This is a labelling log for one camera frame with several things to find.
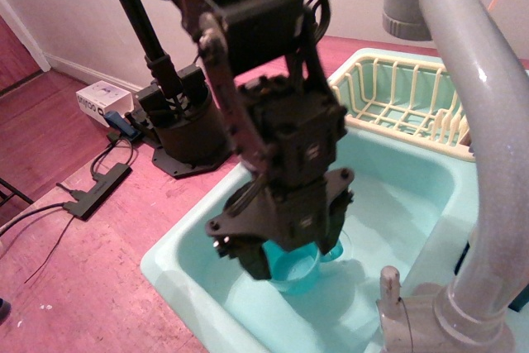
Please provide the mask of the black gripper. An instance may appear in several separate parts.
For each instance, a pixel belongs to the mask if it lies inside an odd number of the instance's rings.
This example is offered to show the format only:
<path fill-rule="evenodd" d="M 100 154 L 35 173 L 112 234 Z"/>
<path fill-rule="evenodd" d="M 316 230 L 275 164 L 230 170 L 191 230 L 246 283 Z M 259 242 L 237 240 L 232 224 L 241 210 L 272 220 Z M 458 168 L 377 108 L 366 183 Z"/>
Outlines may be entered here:
<path fill-rule="evenodd" d="M 228 198 L 220 215 L 207 221 L 205 231 L 220 257 L 238 259 L 255 280 L 270 280 L 265 241 L 284 250 L 314 242 L 323 255 L 336 246 L 353 202 L 354 178 L 352 169 L 341 168 L 296 189 L 259 187 L 251 180 Z"/>

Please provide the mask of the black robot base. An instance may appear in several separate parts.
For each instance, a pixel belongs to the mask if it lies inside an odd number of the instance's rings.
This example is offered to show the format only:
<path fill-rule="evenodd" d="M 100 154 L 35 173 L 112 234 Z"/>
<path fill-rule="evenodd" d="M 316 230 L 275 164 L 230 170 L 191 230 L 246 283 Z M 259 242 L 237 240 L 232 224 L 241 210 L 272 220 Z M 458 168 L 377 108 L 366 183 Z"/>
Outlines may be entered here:
<path fill-rule="evenodd" d="M 139 107 L 126 118 L 154 147 L 153 164 L 183 179 L 218 169 L 231 156 L 231 143 L 202 69 L 191 64 L 178 76 L 190 97 L 170 100 L 152 83 L 136 94 Z"/>

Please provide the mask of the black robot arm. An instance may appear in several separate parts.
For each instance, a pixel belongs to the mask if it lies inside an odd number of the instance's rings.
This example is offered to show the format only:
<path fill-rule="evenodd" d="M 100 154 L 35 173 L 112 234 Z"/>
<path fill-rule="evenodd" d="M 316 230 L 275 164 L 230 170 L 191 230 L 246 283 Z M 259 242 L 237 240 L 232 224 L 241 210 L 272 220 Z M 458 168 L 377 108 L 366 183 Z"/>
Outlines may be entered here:
<path fill-rule="evenodd" d="M 305 0 L 168 0 L 193 38 L 234 153 L 250 173 L 206 232 L 221 256 L 266 280 L 265 243 L 285 251 L 338 242 L 351 169 L 332 169 L 346 134 Z"/>

